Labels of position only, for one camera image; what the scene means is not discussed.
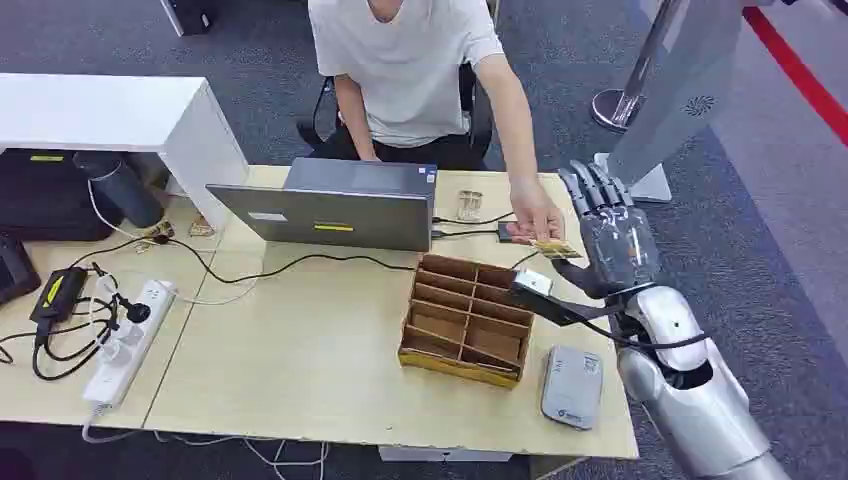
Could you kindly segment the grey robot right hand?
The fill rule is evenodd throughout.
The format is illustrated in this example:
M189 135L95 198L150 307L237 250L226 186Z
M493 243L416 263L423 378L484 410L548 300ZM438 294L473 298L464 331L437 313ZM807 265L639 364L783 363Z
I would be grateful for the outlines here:
M553 259L554 269L588 297L602 299L649 286L660 271L658 249L643 210L617 177L572 160L559 170L572 200L587 267Z

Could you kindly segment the person's left hand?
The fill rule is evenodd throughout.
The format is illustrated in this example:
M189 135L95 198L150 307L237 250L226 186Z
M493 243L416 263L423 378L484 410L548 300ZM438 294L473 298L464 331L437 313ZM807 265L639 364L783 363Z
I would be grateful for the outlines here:
M563 239L561 211L537 177L511 179L510 201L516 216L510 227L514 237L540 242Z

